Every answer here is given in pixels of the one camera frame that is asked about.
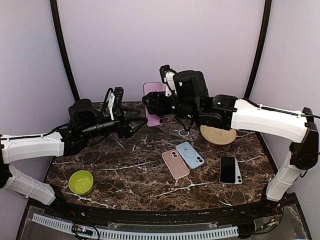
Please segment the black screen phone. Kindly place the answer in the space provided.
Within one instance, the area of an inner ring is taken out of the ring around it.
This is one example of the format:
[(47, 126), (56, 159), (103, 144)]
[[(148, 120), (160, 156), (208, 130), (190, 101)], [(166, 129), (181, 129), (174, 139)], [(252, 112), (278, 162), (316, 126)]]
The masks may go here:
[(221, 184), (236, 183), (236, 163), (234, 157), (222, 156), (220, 158), (219, 182)]

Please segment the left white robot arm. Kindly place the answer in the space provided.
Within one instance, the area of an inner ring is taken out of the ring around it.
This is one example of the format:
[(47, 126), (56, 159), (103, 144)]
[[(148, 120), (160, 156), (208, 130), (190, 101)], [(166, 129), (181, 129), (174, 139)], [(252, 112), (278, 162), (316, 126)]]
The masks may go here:
[(60, 189), (40, 182), (16, 169), (12, 163), (41, 157), (69, 157), (80, 153), (97, 137), (116, 133), (120, 139), (132, 137), (147, 123), (146, 117), (125, 116), (121, 104), (110, 107), (105, 115), (93, 107), (91, 100), (76, 101), (68, 109), (70, 121), (48, 133), (0, 137), (0, 186), (46, 206), (60, 218), (71, 213)]

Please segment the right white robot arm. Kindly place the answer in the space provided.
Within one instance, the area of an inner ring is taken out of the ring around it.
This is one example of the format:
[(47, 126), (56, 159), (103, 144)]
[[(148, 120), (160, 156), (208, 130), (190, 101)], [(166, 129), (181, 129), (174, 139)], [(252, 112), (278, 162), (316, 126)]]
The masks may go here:
[(278, 136), (291, 141), (287, 157), (268, 183), (265, 198), (255, 205), (255, 213), (266, 217), (284, 193), (319, 157), (319, 132), (310, 108), (284, 110), (249, 99), (225, 94), (210, 96), (202, 72), (172, 69), (161, 71), (165, 91), (152, 91), (142, 97), (151, 115), (175, 115), (197, 126), (222, 130), (248, 130)]

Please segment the clear phone case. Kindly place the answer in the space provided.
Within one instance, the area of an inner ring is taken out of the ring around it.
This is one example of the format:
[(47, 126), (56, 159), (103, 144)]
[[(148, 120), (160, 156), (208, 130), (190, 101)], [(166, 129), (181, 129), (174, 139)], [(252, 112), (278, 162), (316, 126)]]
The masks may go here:
[(190, 129), (189, 131), (185, 131), (184, 128), (181, 125), (173, 124), (169, 128), (169, 134), (182, 138), (186, 141), (195, 142), (199, 136), (199, 131)]

